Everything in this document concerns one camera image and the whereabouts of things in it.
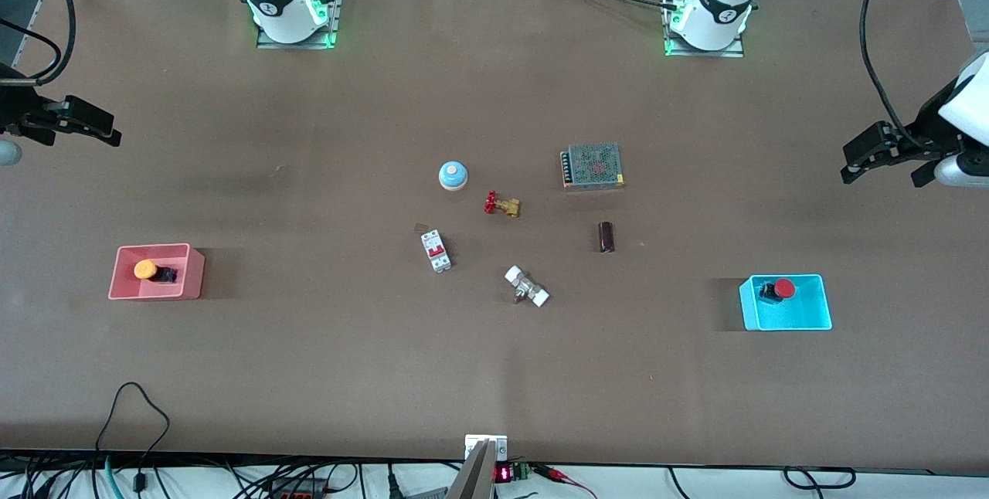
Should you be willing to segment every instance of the light blue plastic tray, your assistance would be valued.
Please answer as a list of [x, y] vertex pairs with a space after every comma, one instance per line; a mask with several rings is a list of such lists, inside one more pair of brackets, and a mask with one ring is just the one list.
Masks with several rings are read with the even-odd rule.
[[[778, 304], [759, 298], [767, 282], [788, 278], [797, 289], [794, 298]], [[739, 287], [742, 316], [749, 331], [826, 331], [831, 329], [831, 312], [824, 294], [824, 280], [816, 274], [753, 275]]]

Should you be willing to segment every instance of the black cylindrical capacitor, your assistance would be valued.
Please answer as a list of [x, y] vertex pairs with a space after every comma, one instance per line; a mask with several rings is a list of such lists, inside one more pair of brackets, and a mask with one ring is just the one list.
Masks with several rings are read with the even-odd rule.
[[615, 250], [615, 237], [611, 232], [611, 223], [602, 221], [597, 224], [597, 242], [601, 246], [601, 252], [609, 253]]

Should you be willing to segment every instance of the brown table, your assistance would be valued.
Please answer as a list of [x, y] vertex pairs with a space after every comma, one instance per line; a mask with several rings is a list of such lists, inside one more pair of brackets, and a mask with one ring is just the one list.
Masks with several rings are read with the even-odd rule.
[[[873, 1], [912, 118], [971, 54], [964, 21]], [[2, 445], [91, 446], [134, 379], [171, 450], [456, 457], [504, 432], [541, 460], [986, 470], [989, 199], [909, 167], [843, 186], [841, 146], [884, 115], [859, 0], [759, 2], [745, 59], [690, 59], [615, 0], [347, 0], [326, 52], [257, 51], [237, 0], [76, 0], [43, 92], [124, 143], [26, 142], [0, 171]], [[36, 28], [63, 22], [49, 0]], [[562, 192], [559, 151], [600, 141], [626, 189]], [[462, 192], [436, 182], [452, 158]], [[522, 217], [485, 215], [490, 189]], [[117, 246], [163, 242], [204, 250], [202, 299], [108, 301]], [[512, 305], [513, 263], [544, 308]], [[822, 273], [834, 330], [740, 331], [767, 271]], [[158, 419], [137, 395], [119, 415], [106, 446], [144, 449]]]

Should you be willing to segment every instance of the pink plastic tray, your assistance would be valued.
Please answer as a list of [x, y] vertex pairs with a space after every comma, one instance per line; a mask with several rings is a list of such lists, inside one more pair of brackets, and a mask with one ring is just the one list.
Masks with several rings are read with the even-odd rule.
[[[171, 284], [139, 280], [134, 276], [134, 266], [141, 260], [151, 260], [156, 266], [174, 267], [178, 270], [178, 279]], [[120, 246], [108, 296], [111, 300], [195, 300], [202, 290], [205, 264], [205, 257], [188, 243]]]

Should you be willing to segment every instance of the white cap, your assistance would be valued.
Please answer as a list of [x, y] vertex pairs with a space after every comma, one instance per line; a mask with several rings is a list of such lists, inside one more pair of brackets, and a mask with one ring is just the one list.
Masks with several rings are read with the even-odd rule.
[[536, 296], [532, 299], [532, 303], [534, 305], [536, 305], [536, 306], [540, 306], [541, 307], [543, 304], [546, 303], [546, 301], [548, 299], [550, 299], [550, 294], [549, 294], [549, 292], [546, 292], [546, 289], [543, 289], [543, 290], [540, 290], [536, 294]]
[[508, 282], [515, 282], [520, 274], [522, 274], [522, 268], [519, 266], [512, 266], [510, 270], [508, 270], [508, 273], [505, 274], [505, 280]]

